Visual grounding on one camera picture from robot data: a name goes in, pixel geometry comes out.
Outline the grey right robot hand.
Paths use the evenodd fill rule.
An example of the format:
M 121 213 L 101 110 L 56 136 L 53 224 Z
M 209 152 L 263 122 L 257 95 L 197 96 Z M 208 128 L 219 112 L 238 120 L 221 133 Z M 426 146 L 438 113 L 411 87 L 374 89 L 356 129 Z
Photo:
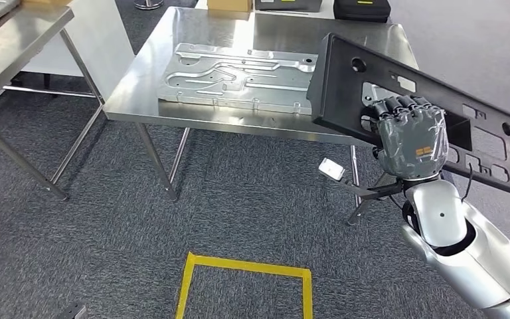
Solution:
M 365 106 L 380 138 L 373 157 L 389 175 L 419 181 L 436 177 L 448 158 L 445 111 L 422 96 L 393 96 Z

